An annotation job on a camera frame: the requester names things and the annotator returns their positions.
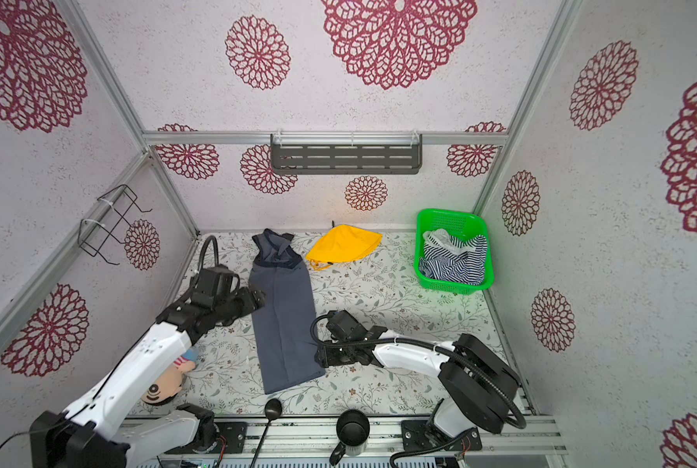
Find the grey blue tank top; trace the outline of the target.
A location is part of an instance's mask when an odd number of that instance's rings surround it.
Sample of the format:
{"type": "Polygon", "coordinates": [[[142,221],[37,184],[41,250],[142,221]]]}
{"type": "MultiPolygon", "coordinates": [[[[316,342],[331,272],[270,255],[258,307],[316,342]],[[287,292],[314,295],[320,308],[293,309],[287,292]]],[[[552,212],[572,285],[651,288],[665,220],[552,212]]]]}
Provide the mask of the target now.
{"type": "Polygon", "coordinates": [[[310,330],[317,317],[309,269],[292,247],[294,236],[271,229],[253,237],[259,251],[249,286],[264,294],[264,306],[252,314],[266,395],[321,378],[310,330]]]}

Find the striped tank top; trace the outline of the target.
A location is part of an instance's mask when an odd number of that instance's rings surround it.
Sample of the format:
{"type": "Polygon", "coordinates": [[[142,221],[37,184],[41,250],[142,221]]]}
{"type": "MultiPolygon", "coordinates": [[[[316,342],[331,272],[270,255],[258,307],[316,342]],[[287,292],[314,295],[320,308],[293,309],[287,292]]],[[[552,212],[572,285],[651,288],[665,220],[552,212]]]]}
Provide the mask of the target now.
{"type": "Polygon", "coordinates": [[[437,229],[424,232],[422,241],[419,269],[426,278],[469,286],[484,283],[489,251],[484,235],[461,241],[447,230],[437,229]]]}

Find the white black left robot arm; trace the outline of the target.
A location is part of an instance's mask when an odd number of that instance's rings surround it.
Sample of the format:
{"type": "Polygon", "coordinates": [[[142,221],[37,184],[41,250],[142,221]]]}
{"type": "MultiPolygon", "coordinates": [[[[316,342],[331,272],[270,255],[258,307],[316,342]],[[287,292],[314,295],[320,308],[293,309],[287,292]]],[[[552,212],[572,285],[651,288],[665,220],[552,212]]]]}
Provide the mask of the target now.
{"type": "Polygon", "coordinates": [[[215,448],[219,431],[213,413],[192,404],[128,432],[120,427],[151,384],[206,333],[265,303],[263,292],[248,288],[211,300],[185,292],[93,388],[61,413],[46,411],[32,423],[28,431],[32,465],[134,467],[175,448],[215,448]]]}

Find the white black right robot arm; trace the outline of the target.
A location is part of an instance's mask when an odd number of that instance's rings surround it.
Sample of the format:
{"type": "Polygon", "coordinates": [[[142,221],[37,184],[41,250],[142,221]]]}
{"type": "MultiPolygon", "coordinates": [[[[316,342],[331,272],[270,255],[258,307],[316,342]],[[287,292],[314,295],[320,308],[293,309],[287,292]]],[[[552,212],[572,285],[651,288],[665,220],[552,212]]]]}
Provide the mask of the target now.
{"type": "Polygon", "coordinates": [[[323,367],[361,364],[401,369],[437,378],[447,396],[432,412],[428,431],[451,439],[478,428],[500,434],[506,425],[527,427],[515,403],[520,376],[482,341],[463,333],[454,341],[412,339],[384,327],[328,324],[331,338],[320,339],[315,360],[323,367]]]}

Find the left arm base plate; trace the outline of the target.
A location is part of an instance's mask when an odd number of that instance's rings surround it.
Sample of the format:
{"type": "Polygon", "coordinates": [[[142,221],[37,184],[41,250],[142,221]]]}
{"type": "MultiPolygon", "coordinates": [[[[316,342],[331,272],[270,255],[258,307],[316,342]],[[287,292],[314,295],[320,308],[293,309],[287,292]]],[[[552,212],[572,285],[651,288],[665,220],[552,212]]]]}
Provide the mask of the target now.
{"type": "Polygon", "coordinates": [[[215,446],[211,454],[242,454],[247,440],[248,423],[242,421],[217,422],[215,446]]]}

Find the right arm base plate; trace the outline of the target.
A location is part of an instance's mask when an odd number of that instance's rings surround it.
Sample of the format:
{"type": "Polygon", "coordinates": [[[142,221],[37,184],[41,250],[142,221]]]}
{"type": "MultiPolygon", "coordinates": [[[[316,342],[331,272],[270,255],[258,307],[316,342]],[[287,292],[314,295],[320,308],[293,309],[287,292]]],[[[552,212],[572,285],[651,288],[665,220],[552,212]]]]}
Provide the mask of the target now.
{"type": "Polygon", "coordinates": [[[478,429],[473,427],[465,438],[455,444],[442,448],[442,445],[453,440],[424,420],[405,419],[401,421],[401,438],[404,452],[437,449],[444,452],[480,452],[483,448],[478,429]]]}

